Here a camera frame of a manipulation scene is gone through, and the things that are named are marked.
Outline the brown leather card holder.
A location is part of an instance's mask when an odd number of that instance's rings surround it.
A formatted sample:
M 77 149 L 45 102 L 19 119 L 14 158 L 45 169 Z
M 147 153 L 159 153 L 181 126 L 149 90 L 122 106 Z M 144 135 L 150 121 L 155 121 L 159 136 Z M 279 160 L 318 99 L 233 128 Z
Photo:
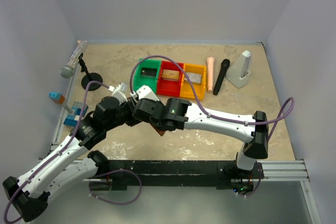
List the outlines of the brown leather card holder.
M 157 127 L 155 126 L 152 126 L 154 128 L 154 130 L 159 134 L 159 136 L 164 136 L 165 134 L 165 131 L 162 131 L 160 129 L 158 129 Z

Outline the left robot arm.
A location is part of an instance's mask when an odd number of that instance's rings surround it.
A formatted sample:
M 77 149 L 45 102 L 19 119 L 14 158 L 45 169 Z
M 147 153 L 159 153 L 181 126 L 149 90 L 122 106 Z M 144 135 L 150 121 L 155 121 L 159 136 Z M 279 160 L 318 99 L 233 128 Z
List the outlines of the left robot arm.
M 105 177 L 109 160 L 93 147 L 106 138 L 109 130 L 138 124 L 133 109 L 131 99 L 120 102 L 114 97 L 103 98 L 44 160 L 18 178 L 5 179 L 8 204 L 15 207 L 19 220 L 30 222 L 39 217 L 52 197 L 72 184 L 93 176 Z

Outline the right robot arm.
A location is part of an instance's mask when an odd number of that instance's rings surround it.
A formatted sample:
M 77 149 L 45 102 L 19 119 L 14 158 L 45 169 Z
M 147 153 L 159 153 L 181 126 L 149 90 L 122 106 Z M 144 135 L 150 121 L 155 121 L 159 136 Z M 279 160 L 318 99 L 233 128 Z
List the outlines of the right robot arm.
M 268 126 L 237 123 L 232 120 L 262 122 L 266 119 L 266 114 L 257 111 L 254 115 L 224 112 L 220 115 L 227 117 L 229 121 L 212 118 L 202 112 L 196 103 L 176 98 L 169 98 L 166 104 L 143 98 L 133 110 L 134 118 L 150 123 L 159 131 L 203 130 L 242 141 L 244 144 L 237 154 L 234 172 L 238 177 L 245 178 L 252 173 L 256 160 L 268 158 Z

